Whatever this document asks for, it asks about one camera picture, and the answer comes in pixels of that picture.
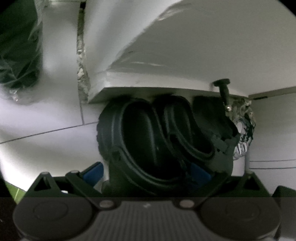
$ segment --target ridged black surface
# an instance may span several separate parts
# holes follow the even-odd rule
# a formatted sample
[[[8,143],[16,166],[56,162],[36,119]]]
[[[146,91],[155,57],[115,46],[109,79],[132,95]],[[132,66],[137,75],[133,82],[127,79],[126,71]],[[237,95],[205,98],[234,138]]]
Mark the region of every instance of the ridged black surface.
[[[84,234],[72,241],[226,241],[209,231],[191,210],[171,201],[122,202],[102,211]]]

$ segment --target round black disc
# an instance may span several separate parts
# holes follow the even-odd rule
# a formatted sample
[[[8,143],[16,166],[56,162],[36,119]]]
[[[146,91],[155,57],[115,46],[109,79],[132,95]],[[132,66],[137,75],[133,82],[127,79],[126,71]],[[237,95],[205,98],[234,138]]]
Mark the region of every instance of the round black disc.
[[[274,235],[280,210],[270,197],[214,197],[200,209],[203,223],[214,233],[233,240],[257,240]]]
[[[82,197],[25,197],[15,208],[18,231],[32,240],[64,240],[80,234],[92,219],[92,207]]]

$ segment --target black rubber slipper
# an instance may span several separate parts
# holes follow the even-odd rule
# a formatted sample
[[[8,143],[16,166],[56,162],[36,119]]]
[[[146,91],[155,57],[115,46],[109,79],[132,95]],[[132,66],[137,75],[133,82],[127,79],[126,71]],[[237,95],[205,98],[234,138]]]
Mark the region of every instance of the black rubber slipper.
[[[206,164],[213,158],[215,149],[197,126],[190,103],[181,96],[165,95],[156,98],[153,105],[168,142],[185,161],[197,188],[209,182],[214,173]]]
[[[99,151],[109,161],[113,196],[178,196],[184,191],[183,169],[148,101],[112,100],[97,131]]]
[[[207,166],[213,171],[231,175],[234,148],[239,142],[240,134],[235,124],[226,116],[222,99],[196,96],[192,108],[198,127],[215,147],[215,155]]]

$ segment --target floor tile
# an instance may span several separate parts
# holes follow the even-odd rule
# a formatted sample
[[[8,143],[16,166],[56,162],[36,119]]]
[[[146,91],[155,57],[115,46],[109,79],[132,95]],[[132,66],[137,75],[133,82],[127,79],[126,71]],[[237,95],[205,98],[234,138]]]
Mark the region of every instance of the floor tile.
[[[76,35],[79,3],[52,5],[44,11],[40,82],[25,106],[0,99],[0,142],[81,125],[77,90]]]
[[[97,122],[106,104],[81,104],[85,124]]]
[[[251,108],[256,127],[250,161],[296,159],[296,93],[255,100]]]
[[[43,171],[64,176],[103,161],[96,123],[0,144],[0,160],[3,178],[25,191]]]
[[[296,169],[252,169],[269,193],[281,185],[296,189]]]

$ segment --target metal screw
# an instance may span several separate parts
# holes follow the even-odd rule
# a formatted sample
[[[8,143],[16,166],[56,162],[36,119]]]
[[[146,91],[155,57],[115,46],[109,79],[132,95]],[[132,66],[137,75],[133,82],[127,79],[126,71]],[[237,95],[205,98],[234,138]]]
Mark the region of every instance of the metal screw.
[[[227,110],[227,111],[232,111],[232,106],[231,106],[231,105],[227,105],[227,106],[226,106],[226,110]]]
[[[100,202],[101,208],[111,208],[114,206],[114,202],[112,200],[103,200]]]
[[[194,202],[192,200],[182,200],[180,202],[180,207],[182,208],[192,208],[194,206]]]

